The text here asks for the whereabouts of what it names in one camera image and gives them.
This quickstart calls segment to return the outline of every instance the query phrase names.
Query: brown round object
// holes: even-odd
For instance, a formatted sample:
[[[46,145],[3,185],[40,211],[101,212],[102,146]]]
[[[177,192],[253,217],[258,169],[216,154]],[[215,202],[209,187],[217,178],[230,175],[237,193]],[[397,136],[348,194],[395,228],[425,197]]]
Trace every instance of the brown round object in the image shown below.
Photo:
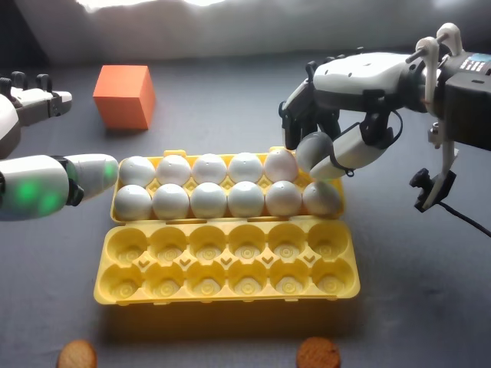
[[[72,341],[61,350],[56,368],[97,368],[97,354],[87,341]]]
[[[309,337],[298,348],[298,368],[341,368],[339,349],[324,337]]]

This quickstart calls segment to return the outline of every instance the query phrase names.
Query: dark corner background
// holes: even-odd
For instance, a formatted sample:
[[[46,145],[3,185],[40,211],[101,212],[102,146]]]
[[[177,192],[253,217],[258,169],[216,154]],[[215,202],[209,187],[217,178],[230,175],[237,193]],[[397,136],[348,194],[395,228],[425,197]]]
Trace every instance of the dark corner background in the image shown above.
[[[0,67],[44,67],[43,52],[14,0],[0,0]]]

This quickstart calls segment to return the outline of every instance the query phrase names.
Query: orange cube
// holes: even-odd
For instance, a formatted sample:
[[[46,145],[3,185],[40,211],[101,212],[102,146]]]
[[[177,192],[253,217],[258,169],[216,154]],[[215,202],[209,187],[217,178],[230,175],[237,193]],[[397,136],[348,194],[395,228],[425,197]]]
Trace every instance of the orange cube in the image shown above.
[[[148,67],[104,65],[95,86],[94,101],[108,129],[148,130],[155,107]]]

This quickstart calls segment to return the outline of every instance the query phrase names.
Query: egg carton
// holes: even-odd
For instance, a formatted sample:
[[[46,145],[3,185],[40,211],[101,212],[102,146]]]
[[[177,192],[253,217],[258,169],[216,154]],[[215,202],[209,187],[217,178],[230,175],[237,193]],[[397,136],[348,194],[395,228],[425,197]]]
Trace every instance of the egg carton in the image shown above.
[[[297,216],[145,222],[107,233],[94,297],[101,304],[354,297],[351,234],[338,220]]]
[[[284,149],[284,147],[272,147],[272,148],[270,148],[270,152],[273,151],[273,150],[276,150],[276,149]],[[199,158],[199,156],[187,156],[186,151],[183,151],[183,150],[167,150],[167,151],[165,151],[163,153],[163,157],[170,156],[170,155],[178,155],[178,156],[183,157],[184,159],[186,159],[186,161],[189,163],[189,165],[191,167],[193,167],[193,164]],[[261,161],[262,165],[264,166],[264,163],[265,163],[265,160],[266,160],[266,157],[267,157],[268,154],[267,153],[257,153],[256,155],[259,158],[259,160]],[[225,161],[225,164],[228,167],[229,164],[230,164],[230,161],[232,160],[232,158],[235,155],[234,154],[225,154],[225,155],[219,155],[219,156],[223,159],[223,161]],[[162,160],[163,157],[160,156],[160,157],[147,157],[147,158],[152,163],[153,167],[157,168],[159,166],[159,163],[160,163],[160,161]],[[293,183],[295,184],[295,186],[297,187],[297,189],[300,191],[300,193],[303,193],[305,187],[308,186],[308,184],[310,184],[311,182],[312,182],[312,179],[310,178],[310,176],[307,173],[302,172],[301,170],[298,171],[298,176],[293,181]],[[333,214],[333,215],[330,216],[330,218],[337,219],[339,216],[342,215],[342,213],[344,211],[344,193],[343,193],[343,186],[341,184],[341,180],[340,179],[331,180],[329,183],[332,184],[336,188],[336,190],[339,193],[339,196],[341,197],[341,207],[340,207],[340,209],[338,210],[337,213],[335,213],[335,214]],[[219,185],[223,188],[223,190],[225,191],[226,195],[228,196],[230,189],[235,184],[236,183],[233,182],[232,179],[230,179],[229,175],[227,174],[227,176],[225,177],[225,179]],[[266,175],[263,174],[262,177],[261,177],[261,179],[259,179],[259,181],[257,182],[257,185],[261,188],[263,195],[265,195],[267,193],[267,191],[269,190],[269,187],[272,185],[272,181],[270,179],[268,179],[266,177]],[[131,223],[131,222],[124,221],[121,218],[119,218],[118,215],[117,215],[117,213],[116,213],[116,211],[115,211],[115,209],[114,209],[114,198],[116,197],[117,191],[119,189],[123,188],[123,186],[124,186],[123,183],[120,180],[118,180],[117,181],[117,184],[114,187],[114,196],[113,196],[113,201],[112,201],[111,210],[110,210],[110,216],[113,219],[113,221],[115,221],[117,224]],[[189,197],[191,196],[191,194],[193,193],[193,190],[197,186],[198,186],[198,183],[196,182],[196,180],[193,179],[193,177],[191,177],[184,185],[182,185],[182,187],[184,188],[184,190],[186,191],[186,193],[188,194]],[[152,196],[152,198],[153,198],[153,194],[155,193],[155,191],[157,189],[159,189],[159,187],[161,187],[161,184],[157,181],[157,179],[154,179],[146,187],[146,190],[150,194],[150,196]],[[305,206],[303,205],[303,203],[302,203],[302,207],[300,209],[300,212],[298,214],[299,215],[308,215],[308,211],[305,208]],[[268,209],[266,208],[266,206],[264,206],[264,209],[262,210],[261,217],[266,217],[266,216],[270,216],[270,214],[269,214]],[[188,213],[187,218],[178,219],[178,220],[172,220],[172,223],[186,223],[190,219],[195,219],[195,218],[196,218],[196,216],[193,214],[193,211],[191,210],[191,208],[189,208],[189,213]],[[229,211],[228,208],[226,210],[226,213],[224,215],[224,218],[233,219],[232,214],[230,213],[230,211]],[[155,214],[152,212],[152,214],[151,214],[151,216],[150,216],[149,219],[147,219],[147,220],[138,220],[136,222],[148,222],[148,221],[162,221],[162,220],[159,220],[155,216]]]

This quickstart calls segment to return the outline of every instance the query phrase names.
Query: gray tablecloth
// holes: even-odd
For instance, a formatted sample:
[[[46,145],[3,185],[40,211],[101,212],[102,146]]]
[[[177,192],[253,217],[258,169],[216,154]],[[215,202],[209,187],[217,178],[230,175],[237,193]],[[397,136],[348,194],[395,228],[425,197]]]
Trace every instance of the gray tablecloth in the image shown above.
[[[282,144],[279,101],[305,77],[305,62],[323,56],[150,65],[153,124],[130,135],[104,130],[92,101],[100,67],[52,70],[55,89],[72,92],[72,110],[24,128],[12,157],[265,152]],[[344,179],[361,278],[355,299],[100,306],[92,294],[114,226],[108,191],[49,218],[0,224],[0,366],[54,366],[64,344],[83,338],[103,368],[293,368],[302,338],[319,334],[339,344],[344,368],[487,366],[491,241],[441,208],[413,208],[410,178],[424,166],[436,173],[441,153],[427,142],[431,117],[402,116],[397,144]],[[361,118],[342,113],[341,124]],[[459,148],[447,202],[491,227],[491,153]]]

